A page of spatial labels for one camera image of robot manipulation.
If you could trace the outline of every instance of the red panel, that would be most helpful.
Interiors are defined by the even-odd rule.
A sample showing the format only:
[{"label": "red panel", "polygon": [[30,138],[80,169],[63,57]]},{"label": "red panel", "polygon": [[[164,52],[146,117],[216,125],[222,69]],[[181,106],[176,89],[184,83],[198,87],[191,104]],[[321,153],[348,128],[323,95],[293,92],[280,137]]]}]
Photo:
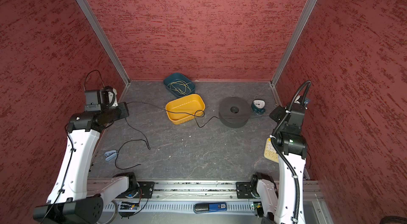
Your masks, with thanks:
[{"label": "red panel", "polygon": [[88,0],[130,79],[270,80],[306,0]]},{"label": "red panel", "polygon": [[318,0],[277,89],[311,79],[312,174],[335,223],[407,216],[407,0]]},{"label": "red panel", "polygon": [[120,93],[124,83],[75,0],[0,0],[0,14],[0,220],[34,223],[62,163],[64,125],[83,111],[86,73],[99,69]]}]

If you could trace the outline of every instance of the gray table surface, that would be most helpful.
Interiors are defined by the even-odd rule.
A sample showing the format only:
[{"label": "gray table surface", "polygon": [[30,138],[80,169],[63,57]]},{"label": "gray table surface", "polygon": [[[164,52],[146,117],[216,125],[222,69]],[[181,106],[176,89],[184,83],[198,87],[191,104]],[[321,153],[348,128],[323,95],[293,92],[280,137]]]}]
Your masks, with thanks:
[{"label": "gray table surface", "polygon": [[[266,115],[276,106],[267,82],[194,82],[196,93],[206,105],[206,115],[200,124],[218,115],[218,103],[226,97],[241,97],[250,104],[253,99],[266,101]],[[122,101],[143,101],[160,107],[174,100],[162,82],[133,81]],[[205,127],[194,120],[174,125],[165,111],[150,105],[130,103],[128,122],[145,133],[151,150],[143,141],[127,143],[120,151],[117,165],[140,179],[249,179],[263,172],[278,179],[278,164],[263,156],[267,137],[276,123],[269,117],[249,119],[240,129],[223,125],[212,119]],[[124,171],[115,167],[114,159],[106,162],[104,152],[119,150],[124,142],[144,139],[119,120],[105,130],[94,158],[89,177],[110,178]]]}]

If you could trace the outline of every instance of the yellow tray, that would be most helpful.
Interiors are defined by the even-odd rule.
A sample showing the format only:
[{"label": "yellow tray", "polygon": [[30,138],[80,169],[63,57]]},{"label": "yellow tray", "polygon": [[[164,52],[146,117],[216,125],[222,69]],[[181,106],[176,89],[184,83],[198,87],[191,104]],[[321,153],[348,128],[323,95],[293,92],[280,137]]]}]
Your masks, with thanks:
[{"label": "yellow tray", "polygon": [[[205,110],[205,103],[201,96],[198,94],[190,94],[185,97],[170,101],[165,106],[165,109],[176,113],[188,113],[195,114],[198,110]],[[193,115],[188,114],[174,114],[167,112],[168,118],[175,124],[181,124],[183,122],[194,119]],[[197,116],[201,116],[202,111],[196,113]]]}]

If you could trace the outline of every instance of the center hole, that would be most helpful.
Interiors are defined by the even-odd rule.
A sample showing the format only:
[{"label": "center hole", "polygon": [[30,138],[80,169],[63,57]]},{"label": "center hole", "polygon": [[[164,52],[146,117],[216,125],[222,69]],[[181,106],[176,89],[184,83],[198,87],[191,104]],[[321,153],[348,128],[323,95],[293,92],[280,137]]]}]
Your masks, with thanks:
[{"label": "center hole", "polygon": [[230,108],[230,111],[234,114],[236,114],[237,112],[239,112],[239,108],[237,106],[233,106]]}]

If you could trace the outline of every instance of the alarm clock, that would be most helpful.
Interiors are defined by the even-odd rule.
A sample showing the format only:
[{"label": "alarm clock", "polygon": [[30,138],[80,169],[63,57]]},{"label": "alarm clock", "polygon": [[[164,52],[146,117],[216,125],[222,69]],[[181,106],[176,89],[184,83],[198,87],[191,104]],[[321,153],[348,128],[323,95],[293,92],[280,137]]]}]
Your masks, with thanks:
[{"label": "alarm clock", "polygon": [[252,110],[255,112],[257,115],[262,115],[264,112],[266,112],[266,109],[264,108],[266,106],[266,102],[261,99],[255,99],[252,102]]}]

